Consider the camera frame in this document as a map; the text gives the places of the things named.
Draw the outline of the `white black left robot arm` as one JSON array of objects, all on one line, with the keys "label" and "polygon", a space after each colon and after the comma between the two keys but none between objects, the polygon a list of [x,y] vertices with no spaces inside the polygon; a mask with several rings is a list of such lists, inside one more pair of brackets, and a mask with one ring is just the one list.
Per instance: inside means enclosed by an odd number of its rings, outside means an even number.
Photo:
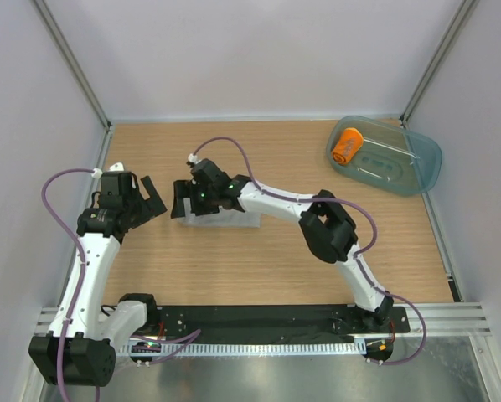
[{"label": "white black left robot arm", "polygon": [[47,332],[33,336],[28,347],[44,380],[59,387],[108,385],[117,351],[132,335],[152,334],[160,323],[155,298],[147,293],[127,293],[109,317],[101,319],[100,314],[125,235],[167,208],[150,177],[137,178],[120,162],[89,173],[100,188],[76,228],[66,231],[75,244],[75,257],[65,293]]}]

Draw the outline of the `orange yellow grey giraffe towel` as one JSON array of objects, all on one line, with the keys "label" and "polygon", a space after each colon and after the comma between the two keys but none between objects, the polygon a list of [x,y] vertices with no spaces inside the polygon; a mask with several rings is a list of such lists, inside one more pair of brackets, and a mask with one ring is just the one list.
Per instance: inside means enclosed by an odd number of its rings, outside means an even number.
[{"label": "orange yellow grey giraffe towel", "polygon": [[333,147],[331,156],[337,164],[345,166],[352,161],[354,155],[363,145],[364,137],[360,131],[354,127],[348,127],[343,130],[336,145]]}]

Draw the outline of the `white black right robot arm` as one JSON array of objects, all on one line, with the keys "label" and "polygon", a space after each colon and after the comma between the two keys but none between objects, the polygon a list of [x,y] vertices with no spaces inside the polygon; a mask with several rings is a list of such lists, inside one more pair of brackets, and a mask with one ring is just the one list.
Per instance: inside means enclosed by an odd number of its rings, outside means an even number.
[{"label": "white black right robot arm", "polygon": [[393,299],[365,263],[356,223],[332,193],[297,194],[250,176],[230,177],[209,159],[190,166],[191,177],[173,183],[172,219],[188,226],[257,228],[266,215],[297,224],[311,254],[347,281],[362,326],[378,332],[389,324]]}]

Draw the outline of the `light grey panda towel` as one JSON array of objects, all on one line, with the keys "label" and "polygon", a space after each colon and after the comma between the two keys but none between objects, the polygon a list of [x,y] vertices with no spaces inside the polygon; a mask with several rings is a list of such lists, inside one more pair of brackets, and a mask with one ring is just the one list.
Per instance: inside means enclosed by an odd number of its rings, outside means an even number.
[{"label": "light grey panda towel", "polygon": [[188,227],[205,228],[260,228],[261,215],[259,213],[243,213],[237,210],[220,209],[217,214],[197,216],[191,212],[190,199],[184,200],[185,215],[176,218],[181,225]]}]

